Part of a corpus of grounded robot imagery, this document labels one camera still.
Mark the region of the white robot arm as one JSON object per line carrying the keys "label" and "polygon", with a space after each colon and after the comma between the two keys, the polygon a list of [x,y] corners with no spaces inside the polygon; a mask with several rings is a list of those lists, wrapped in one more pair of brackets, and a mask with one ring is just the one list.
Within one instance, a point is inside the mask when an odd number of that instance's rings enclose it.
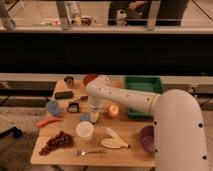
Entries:
{"label": "white robot arm", "polygon": [[204,119],[191,94],[114,88],[107,76],[97,74],[85,76],[83,84],[92,108],[106,99],[153,117],[155,171],[209,171]]}

